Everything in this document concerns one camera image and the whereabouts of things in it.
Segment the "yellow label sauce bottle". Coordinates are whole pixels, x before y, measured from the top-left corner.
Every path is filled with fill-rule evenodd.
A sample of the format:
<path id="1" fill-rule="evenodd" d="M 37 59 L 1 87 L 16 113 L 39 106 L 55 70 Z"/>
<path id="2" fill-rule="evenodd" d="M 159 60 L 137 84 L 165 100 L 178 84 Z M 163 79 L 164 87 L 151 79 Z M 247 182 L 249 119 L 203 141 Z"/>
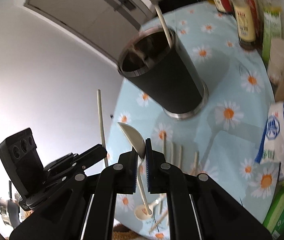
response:
<path id="1" fill-rule="evenodd" d="M 235 18 L 237 22 L 237 33 L 239 45 L 244 50 L 256 48 L 257 16 L 254 0 L 232 0 Z"/>

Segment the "white dinosaur spoon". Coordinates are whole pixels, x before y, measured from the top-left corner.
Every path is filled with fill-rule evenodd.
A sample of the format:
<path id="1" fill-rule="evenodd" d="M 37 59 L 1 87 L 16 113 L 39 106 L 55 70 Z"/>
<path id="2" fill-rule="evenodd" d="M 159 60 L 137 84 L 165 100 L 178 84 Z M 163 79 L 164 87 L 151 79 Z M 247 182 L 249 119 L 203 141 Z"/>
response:
<path id="1" fill-rule="evenodd" d="M 140 163 L 138 165 L 138 173 L 137 173 L 137 185 L 139 187 L 139 192 L 143 201 L 144 209 L 147 215 L 152 215 L 152 211 L 149 208 L 149 204 L 147 202 L 146 193 L 143 187 L 143 182 L 140 175 L 140 168 L 145 159 L 145 141 L 142 135 L 132 126 L 118 122 L 118 125 L 122 132 L 124 133 L 125 137 L 127 138 L 128 142 L 131 144 L 135 152 L 138 154 Z"/>

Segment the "blue daisy tablecloth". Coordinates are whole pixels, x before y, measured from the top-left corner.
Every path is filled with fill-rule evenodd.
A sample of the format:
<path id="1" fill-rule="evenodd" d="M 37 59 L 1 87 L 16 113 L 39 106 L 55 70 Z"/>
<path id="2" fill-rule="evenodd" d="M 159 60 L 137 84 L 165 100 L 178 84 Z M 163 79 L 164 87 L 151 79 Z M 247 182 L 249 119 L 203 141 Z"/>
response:
<path id="1" fill-rule="evenodd" d="M 209 91 L 206 105 L 195 116 L 177 120 L 168 116 L 150 96 L 124 78 L 107 140 L 109 166 L 121 154 L 134 150 L 118 122 L 134 127 L 151 140 L 152 149 L 170 163 L 171 142 L 178 167 L 179 145 L 183 146 L 181 171 L 207 174 L 237 200 L 262 225 L 278 180 L 277 164 L 255 162 L 274 100 L 262 59 L 237 44 L 233 16 L 200 2 L 164 16 L 188 52 L 199 77 Z M 136 180 L 135 193 L 117 194 L 114 219 L 149 239 L 171 239 L 166 194 L 147 190 L 146 161 L 140 175 L 148 204 L 159 197 L 149 220 L 134 215 L 143 204 Z"/>

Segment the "beige chopstick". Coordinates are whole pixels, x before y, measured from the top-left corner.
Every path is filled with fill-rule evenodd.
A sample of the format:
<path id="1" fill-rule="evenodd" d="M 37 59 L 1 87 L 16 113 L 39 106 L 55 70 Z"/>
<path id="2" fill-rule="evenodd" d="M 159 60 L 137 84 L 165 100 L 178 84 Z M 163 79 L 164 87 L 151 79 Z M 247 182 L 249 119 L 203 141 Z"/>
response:
<path id="1" fill-rule="evenodd" d="M 154 5 L 154 8 L 155 8 L 155 10 L 156 10 L 156 13 L 157 13 L 157 15 L 158 15 L 158 18 L 159 18 L 160 23 L 161 23 L 161 25 L 162 25 L 162 28 L 163 28 L 163 30 L 164 30 L 164 33 L 165 33 L 167 42 L 168 42 L 168 44 L 169 44 L 169 47 L 171 48 L 172 45 L 173 45 L 173 42 L 172 42 L 172 40 L 171 40 L 170 32 L 169 32 L 169 29 L 168 29 L 168 27 L 167 27 L 167 25 L 166 25 L 165 19 L 164 19 L 163 15 L 162 15 L 162 11 L 161 11 L 160 7 L 159 7 L 157 4 Z"/>
<path id="2" fill-rule="evenodd" d="M 102 114 L 102 100 L 101 100 L 101 90 L 97 90 L 97 103 L 98 103 L 98 117 L 99 117 L 99 127 L 100 127 L 100 138 L 101 144 L 104 149 L 106 149 L 106 141 L 105 141 L 105 131 L 103 125 L 103 114 Z"/>
<path id="3" fill-rule="evenodd" d="M 175 159 L 175 144 L 174 142 L 171 142 L 171 153 L 170 153 L 170 163 L 174 164 Z"/>
<path id="4" fill-rule="evenodd" d="M 179 151 L 178 151 L 178 168 L 181 168 L 182 166 L 182 158 L 183 158 L 183 146 L 179 145 Z"/>

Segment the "beige capybara spoon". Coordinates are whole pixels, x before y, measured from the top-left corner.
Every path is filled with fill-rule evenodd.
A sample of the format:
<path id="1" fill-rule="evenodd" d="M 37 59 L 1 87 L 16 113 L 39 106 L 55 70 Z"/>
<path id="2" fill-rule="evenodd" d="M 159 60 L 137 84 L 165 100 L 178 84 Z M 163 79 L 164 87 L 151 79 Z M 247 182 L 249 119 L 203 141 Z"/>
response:
<path id="1" fill-rule="evenodd" d="M 149 204 L 149 209 L 151 210 L 151 214 L 149 215 L 149 213 L 147 212 L 146 207 L 141 204 L 139 206 L 137 206 L 134 210 L 134 215 L 135 217 L 140 220 L 140 221 L 145 221 L 145 220 L 149 220 L 153 213 L 154 213 L 154 208 L 160 204 L 163 201 L 164 197 L 159 197 L 156 200 L 154 200 L 152 203 Z"/>

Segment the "black metal utensil cup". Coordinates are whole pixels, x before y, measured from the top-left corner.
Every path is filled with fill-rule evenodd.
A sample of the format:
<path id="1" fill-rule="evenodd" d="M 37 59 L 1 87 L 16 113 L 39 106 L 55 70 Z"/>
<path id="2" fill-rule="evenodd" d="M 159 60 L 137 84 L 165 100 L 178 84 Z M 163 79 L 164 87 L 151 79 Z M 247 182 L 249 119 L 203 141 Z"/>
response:
<path id="1" fill-rule="evenodd" d="M 118 72 L 150 96 L 171 118 L 184 120 L 206 105 L 209 91 L 173 29 L 169 45 L 164 29 L 139 33 L 123 49 Z"/>

